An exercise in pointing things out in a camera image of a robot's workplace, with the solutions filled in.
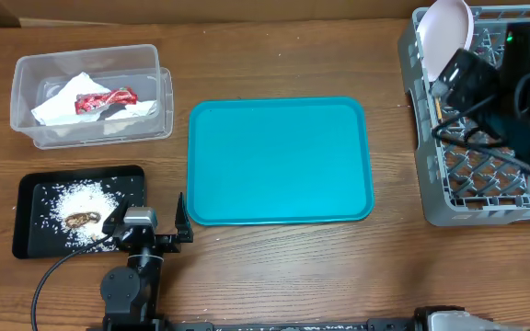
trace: blue tray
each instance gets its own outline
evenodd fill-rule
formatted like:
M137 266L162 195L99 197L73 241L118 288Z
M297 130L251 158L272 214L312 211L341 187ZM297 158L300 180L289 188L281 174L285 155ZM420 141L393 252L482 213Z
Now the blue tray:
M350 97L202 102L187 194L202 225L361 220L374 207L363 108Z

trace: clear plastic container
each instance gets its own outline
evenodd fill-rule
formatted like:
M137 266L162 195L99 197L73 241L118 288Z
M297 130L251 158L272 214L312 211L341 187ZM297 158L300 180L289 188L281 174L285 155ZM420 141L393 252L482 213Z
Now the clear plastic container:
M140 101L156 100L141 117L54 126L40 125L31 110L73 77L85 72L108 89L129 86ZM10 125L40 149L163 139L173 131L171 76L153 45L121 46L25 56L17 61L11 90Z

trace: gray dish rack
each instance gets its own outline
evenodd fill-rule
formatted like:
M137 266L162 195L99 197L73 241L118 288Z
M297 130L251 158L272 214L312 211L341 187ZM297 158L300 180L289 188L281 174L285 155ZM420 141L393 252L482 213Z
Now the gray dish rack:
M418 8L398 41L404 90L414 107L419 145L415 153L424 216L437 226L507 224L530 219L530 197L524 175L513 165L483 154L437 142L437 106L422 67L421 37L416 29L429 8ZM470 50L497 67L504 55L506 26L530 22L530 6L475 6ZM442 105L443 119L456 115ZM475 127L461 119L448 133L463 139ZM478 137L485 141L487 137Z

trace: red wrapper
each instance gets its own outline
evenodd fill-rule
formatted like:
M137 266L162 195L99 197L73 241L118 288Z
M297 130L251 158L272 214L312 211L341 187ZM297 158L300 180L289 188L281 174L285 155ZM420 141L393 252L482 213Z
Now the red wrapper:
M77 114L85 114L114 103L135 105L136 101L138 101L138 96L134 91L129 87L123 87L109 93L79 95L75 102L75 111Z

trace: black tray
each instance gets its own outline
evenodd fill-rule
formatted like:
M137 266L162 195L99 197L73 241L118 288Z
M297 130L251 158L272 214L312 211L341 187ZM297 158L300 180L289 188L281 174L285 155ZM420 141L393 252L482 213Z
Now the black tray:
M68 234L43 227L45 219L41 215L50 215L51 204L46 202L59 197L59 192L52 188L73 185L84 179L100 182L104 193L115 194L117 202L120 201L119 196L124 195L131 206L143 207L146 204L144 171L138 165L26 175L19 182L17 194L16 227L12 245L15 257L63 257L78 248L65 245L69 240Z

